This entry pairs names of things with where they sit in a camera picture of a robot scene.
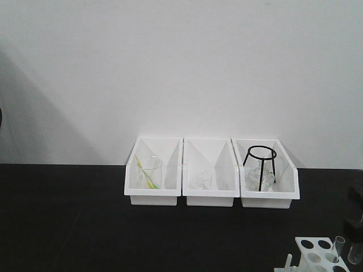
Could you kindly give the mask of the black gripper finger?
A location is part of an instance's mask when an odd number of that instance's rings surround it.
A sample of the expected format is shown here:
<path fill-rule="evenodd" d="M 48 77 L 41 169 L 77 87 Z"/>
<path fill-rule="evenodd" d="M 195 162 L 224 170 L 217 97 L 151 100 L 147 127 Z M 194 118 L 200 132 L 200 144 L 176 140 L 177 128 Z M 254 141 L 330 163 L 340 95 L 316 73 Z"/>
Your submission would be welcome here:
<path fill-rule="evenodd" d="M 351 241 L 362 241 L 362 222 L 345 219 L 343 229 Z"/>
<path fill-rule="evenodd" d="M 362 185 L 350 185 L 348 197 L 352 202 L 362 206 Z"/>

